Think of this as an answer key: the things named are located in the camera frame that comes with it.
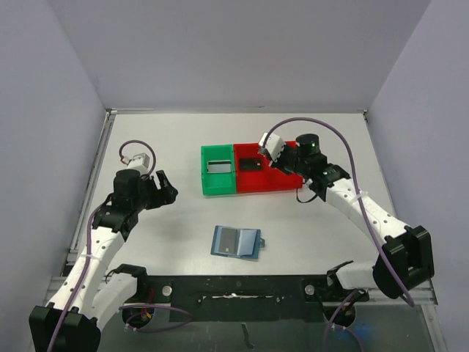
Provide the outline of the black card in red bin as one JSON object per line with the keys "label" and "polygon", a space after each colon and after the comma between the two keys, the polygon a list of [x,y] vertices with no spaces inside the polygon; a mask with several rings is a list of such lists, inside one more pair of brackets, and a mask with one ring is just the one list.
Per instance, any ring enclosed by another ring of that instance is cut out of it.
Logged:
{"label": "black card in red bin", "polygon": [[241,172],[262,171],[263,170],[262,159],[261,158],[240,158],[239,170]]}

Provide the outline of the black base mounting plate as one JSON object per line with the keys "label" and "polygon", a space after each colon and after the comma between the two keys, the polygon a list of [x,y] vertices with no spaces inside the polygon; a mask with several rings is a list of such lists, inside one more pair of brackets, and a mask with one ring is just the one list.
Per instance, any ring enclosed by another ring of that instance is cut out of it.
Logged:
{"label": "black base mounting plate", "polygon": [[324,275],[150,276],[147,302],[168,304],[169,320],[321,323],[350,294]]}

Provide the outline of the green plastic bin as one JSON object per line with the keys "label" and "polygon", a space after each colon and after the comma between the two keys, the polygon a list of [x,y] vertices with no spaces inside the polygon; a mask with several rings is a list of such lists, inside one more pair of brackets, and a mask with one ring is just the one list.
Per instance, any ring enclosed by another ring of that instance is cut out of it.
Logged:
{"label": "green plastic bin", "polygon": [[232,144],[201,146],[201,182],[205,196],[236,193],[236,172]]}

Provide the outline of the blue leather card holder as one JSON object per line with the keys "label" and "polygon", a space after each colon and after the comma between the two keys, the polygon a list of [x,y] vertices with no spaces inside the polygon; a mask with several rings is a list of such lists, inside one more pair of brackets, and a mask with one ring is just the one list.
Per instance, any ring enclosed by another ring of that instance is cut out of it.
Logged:
{"label": "blue leather card holder", "polygon": [[226,226],[217,225],[215,226],[213,233],[213,242],[210,250],[210,254],[219,257],[231,257],[242,260],[257,260],[259,258],[259,251],[265,247],[265,239],[261,236],[260,229],[247,229],[247,228],[236,228],[238,231],[238,242],[237,242],[237,253],[227,254],[223,253],[219,249],[221,229]]}

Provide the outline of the dark grey credit card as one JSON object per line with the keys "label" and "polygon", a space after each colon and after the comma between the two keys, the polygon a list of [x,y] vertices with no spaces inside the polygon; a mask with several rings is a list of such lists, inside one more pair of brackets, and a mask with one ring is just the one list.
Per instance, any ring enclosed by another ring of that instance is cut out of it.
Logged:
{"label": "dark grey credit card", "polygon": [[223,253],[236,254],[238,242],[237,229],[223,227],[220,234],[219,249]]}

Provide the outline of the middle red plastic bin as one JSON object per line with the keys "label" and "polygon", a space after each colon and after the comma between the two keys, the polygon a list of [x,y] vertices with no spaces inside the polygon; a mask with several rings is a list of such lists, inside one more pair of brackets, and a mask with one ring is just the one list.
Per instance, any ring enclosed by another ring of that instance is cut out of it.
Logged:
{"label": "middle red plastic bin", "polygon": [[[286,175],[277,169],[271,169],[269,160],[259,154],[258,148],[257,143],[233,144],[237,193],[288,191],[302,186],[301,176]],[[263,170],[241,172],[239,170],[240,158],[261,158]]]}

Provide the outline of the silver card in green bin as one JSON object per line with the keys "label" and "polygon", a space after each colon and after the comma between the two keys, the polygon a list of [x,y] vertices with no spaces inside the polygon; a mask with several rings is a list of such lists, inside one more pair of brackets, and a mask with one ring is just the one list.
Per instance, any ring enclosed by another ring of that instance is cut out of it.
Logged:
{"label": "silver card in green bin", "polygon": [[230,160],[211,160],[207,162],[208,174],[227,174],[232,172]]}

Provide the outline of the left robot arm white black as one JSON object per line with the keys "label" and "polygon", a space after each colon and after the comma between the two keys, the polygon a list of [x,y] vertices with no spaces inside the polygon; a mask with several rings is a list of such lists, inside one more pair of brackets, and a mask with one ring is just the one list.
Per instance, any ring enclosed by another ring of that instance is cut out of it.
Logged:
{"label": "left robot arm white black", "polygon": [[108,288],[101,288],[100,283],[137,225],[140,212],[170,205],[177,195],[162,170],[153,176],[137,169],[116,173],[113,191],[89,217],[85,247],[62,286],[29,316],[36,351],[96,351],[104,327],[117,310],[128,299],[148,298],[143,267],[125,265]]}

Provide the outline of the red plastic bin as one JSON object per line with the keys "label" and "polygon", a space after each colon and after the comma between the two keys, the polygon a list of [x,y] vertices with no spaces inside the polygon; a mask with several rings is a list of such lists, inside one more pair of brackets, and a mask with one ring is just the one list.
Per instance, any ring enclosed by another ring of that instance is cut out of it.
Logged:
{"label": "red plastic bin", "polygon": [[[271,169],[269,160],[259,154],[258,148],[257,143],[233,144],[237,193],[288,191],[302,186],[301,176],[286,175],[277,169]],[[239,170],[240,158],[261,158],[263,170],[241,172]]]}
{"label": "red plastic bin", "polygon": [[297,147],[295,141],[285,141],[285,148],[286,149],[295,149]]}

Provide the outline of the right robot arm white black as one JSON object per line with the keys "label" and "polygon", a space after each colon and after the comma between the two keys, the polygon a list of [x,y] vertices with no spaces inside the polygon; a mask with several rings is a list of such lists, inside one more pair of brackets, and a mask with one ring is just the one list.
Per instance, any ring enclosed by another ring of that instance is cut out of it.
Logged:
{"label": "right robot arm white black", "polygon": [[435,275],[429,232],[398,220],[365,191],[356,191],[353,178],[321,153],[318,135],[303,134],[288,145],[274,133],[265,133],[259,150],[271,168],[302,177],[310,190],[342,212],[377,247],[373,262],[349,260],[328,271],[326,290],[331,298],[342,300],[353,289],[378,289],[396,299]]}

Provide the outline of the right red plastic bin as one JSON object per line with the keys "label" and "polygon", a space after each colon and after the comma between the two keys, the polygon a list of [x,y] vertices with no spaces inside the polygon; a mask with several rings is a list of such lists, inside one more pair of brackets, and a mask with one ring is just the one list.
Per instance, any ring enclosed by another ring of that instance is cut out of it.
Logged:
{"label": "right red plastic bin", "polygon": [[285,148],[286,149],[295,149],[297,147],[295,141],[285,141]]}

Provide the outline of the aluminium rail left edge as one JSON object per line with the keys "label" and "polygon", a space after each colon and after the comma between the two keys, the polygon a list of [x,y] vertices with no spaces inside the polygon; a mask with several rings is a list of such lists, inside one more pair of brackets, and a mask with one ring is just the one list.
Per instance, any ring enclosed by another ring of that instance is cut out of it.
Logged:
{"label": "aluminium rail left edge", "polygon": [[116,112],[113,109],[106,109],[106,115],[103,122],[103,128],[100,133],[100,138],[97,145],[97,150],[93,160],[91,172],[86,185],[86,192],[84,201],[81,206],[78,223],[75,228],[73,238],[71,240],[70,248],[65,258],[64,264],[71,265],[75,262],[76,256],[80,252],[80,243],[83,237],[86,236],[86,225],[89,219],[89,212],[92,206],[92,199],[97,185],[97,179],[100,174],[100,169],[103,163],[103,158],[108,146],[108,140],[111,135],[115,120]]}

